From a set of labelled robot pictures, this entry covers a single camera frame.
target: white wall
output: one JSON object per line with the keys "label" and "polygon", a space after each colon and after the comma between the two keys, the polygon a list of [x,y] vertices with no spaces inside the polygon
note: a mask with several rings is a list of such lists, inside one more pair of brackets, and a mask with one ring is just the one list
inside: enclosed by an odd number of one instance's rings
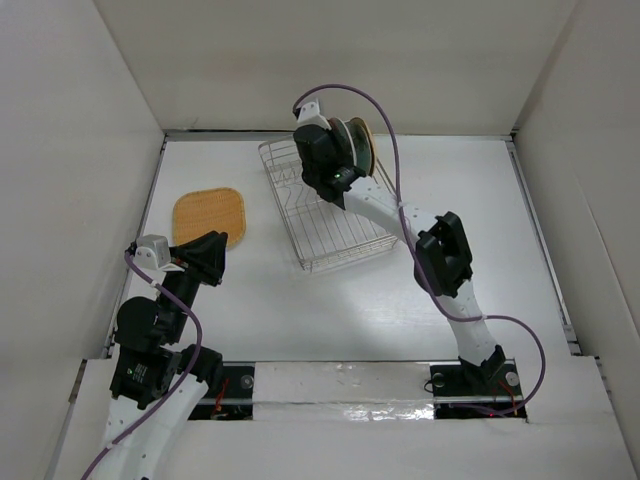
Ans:
{"label": "white wall", "polygon": [[0,477],[42,478],[162,133],[90,0],[0,1]]}
{"label": "white wall", "polygon": [[[508,134],[575,0],[95,0],[163,128],[291,129],[323,82],[402,133]],[[357,112],[332,94],[335,115]]]}
{"label": "white wall", "polygon": [[640,470],[640,3],[581,1],[516,145],[580,343]]}

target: robotic arm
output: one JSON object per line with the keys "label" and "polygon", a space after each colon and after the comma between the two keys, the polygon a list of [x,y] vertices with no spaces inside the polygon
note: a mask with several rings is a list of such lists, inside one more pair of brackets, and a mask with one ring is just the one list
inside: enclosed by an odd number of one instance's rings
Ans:
{"label": "robotic arm", "polygon": [[[373,138],[360,119],[327,119],[319,102],[296,111],[293,134],[302,160],[302,178],[318,195],[338,207],[368,218],[402,241],[405,238],[395,195],[368,175],[375,168]],[[438,297],[440,305],[457,318],[482,317],[471,281],[472,255],[460,218],[447,212],[435,216],[403,204],[409,241],[415,246],[429,285],[418,284]],[[478,393],[486,389],[505,363],[502,347],[485,321],[449,320],[458,344],[464,377]]]}

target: dish rack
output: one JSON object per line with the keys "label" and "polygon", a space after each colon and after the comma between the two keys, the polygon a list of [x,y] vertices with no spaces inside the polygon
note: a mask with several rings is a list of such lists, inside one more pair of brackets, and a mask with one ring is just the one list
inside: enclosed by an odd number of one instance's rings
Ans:
{"label": "dish rack", "polygon": [[[393,248],[397,238],[370,220],[322,200],[302,181],[302,163],[291,136],[258,147],[271,190],[300,266],[337,266]],[[393,192],[380,162],[373,179]]]}

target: wall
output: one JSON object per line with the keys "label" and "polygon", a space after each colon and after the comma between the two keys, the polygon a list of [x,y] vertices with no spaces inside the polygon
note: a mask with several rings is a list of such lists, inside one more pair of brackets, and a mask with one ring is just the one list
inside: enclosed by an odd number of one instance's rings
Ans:
{"label": "wall", "polygon": [[569,314],[640,470],[640,3],[581,1],[516,145]]}
{"label": "wall", "polygon": [[90,0],[0,1],[0,477],[42,478],[162,133]]}
{"label": "wall", "polygon": [[[160,126],[291,129],[324,82],[402,133],[508,134],[575,0],[95,0]],[[381,122],[352,94],[333,115]]]}

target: white wire rack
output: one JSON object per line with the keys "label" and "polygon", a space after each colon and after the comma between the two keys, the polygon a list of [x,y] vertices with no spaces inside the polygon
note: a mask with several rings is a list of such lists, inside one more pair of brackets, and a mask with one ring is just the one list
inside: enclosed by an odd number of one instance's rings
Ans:
{"label": "white wire rack", "polygon": [[[258,147],[273,195],[300,266],[309,271],[390,250],[397,238],[370,220],[322,200],[302,181],[302,164],[291,136]],[[393,191],[377,162],[374,180]]]}

